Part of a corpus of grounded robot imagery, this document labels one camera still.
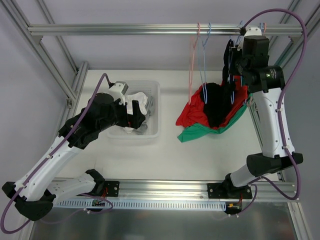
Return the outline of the blue hanger with black top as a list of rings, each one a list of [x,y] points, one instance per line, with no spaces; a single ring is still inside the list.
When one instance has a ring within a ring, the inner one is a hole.
[[[241,28],[243,26],[243,20],[241,20],[238,24],[238,26]],[[241,36],[239,35],[237,37],[236,40],[233,40],[232,37],[230,36],[229,39],[231,40],[231,43],[233,44],[233,46],[236,46],[237,44],[240,43],[240,38]],[[229,53],[228,56],[228,67],[231,66],[231,53]],[[230,84],[234,84],[235,83],[235,77],[233,75],[231,75],[230,73],[228,74],[228,78],[227,78],[228,82]],[[230,94],[230,103],[233,105],[235,101],[235,91],[233,90]]]

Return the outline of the grey tank top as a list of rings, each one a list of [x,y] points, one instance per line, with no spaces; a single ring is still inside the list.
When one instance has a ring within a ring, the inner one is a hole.
[[[148,130],[148,120],[149,118],[154,114],[155,112],[155,104],[154,104],[154,98],[152,96],[147,97],[147,102],[145,104],[146,109],[146,115],[145,115],[145,121],[141,124],[141,126],[138,129],[135,129],[134,131],[138,135],[145,135]]]

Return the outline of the red tank top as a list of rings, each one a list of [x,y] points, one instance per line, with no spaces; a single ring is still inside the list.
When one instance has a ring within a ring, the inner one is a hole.
[[[176,126],[182,126],[184,128],[200,126],[210,132],[221,134],[237,122],[247,109],[247,106],[243,104],[243,102],[245,102],[249,96],[248,87],[237,84],[235,89],[235,99],[231,107],[231,111],[219,126],[210,127],[208,117],[204,113],[205,103],[201,98],[201,94],[203,94],[203,88],[199,87],[191,96],[190,103],[185,105],[180,116],[177,118],[175,122]]]

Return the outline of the black tank top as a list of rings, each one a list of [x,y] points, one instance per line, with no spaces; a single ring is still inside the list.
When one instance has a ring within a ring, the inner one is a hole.
[[[227,42],[223,55],[222,82],[217,84],[210,82],[206,84],[207,88],[207,104],[204,104],[203,112],[207,116],[210,128],[219,127],[226,122],[228,114],[232,110],[230,95],[236,90],[235,83],[228,82],[229,67],[228,58],[230,49],[234,47],[232,41]],[[201,100],[204,102],[203,93],[200,94]]]

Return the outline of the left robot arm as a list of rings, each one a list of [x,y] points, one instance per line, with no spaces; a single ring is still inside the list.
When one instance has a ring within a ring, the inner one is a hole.
[[[74,196],[103,196],[108,185],[95,169],[62,183],[54,183],[53,179],[104,130],[113,126],[138,129],[145,119],[138,100],[121,104],[120,99],[107,93],[95,94],[80,114],[66,121],[42,159],[25,177],[6,182],[3,192],[14,201],[17,211],[31,221],[42,219],[54,205]]]

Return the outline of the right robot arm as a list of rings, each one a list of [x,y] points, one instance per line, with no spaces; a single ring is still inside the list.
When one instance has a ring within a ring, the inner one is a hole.
[[[298,164],[303,162],[303,155],[295,151],[290,139],[284,105],[286,83],[282,68],[268,65],[269,43],[263,35],[249,35],[238,48],[231,49],[229,73],[243,77],[253,96],[262,146],[260,153],[248,155],[245,165],[227,174],[222,183],[208,187],[210,198],[245,197],[249,185],[291,167],[301,180]]]

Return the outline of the light blue hanger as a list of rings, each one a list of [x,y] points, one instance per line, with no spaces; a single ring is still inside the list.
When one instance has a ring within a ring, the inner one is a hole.
[[[202,94],[203,101],[205,104],[208,103],[208,90],[207,90],[207,64],[206,64],[206,46],[207,42],[211,36],[212,24],[208,23],[208,30],[206,31],[206,38],[201,38],[201,47],[202,47],[202,63],[200,57],[198,56],[198,70],[200,73],[200,79],[202,83]]]

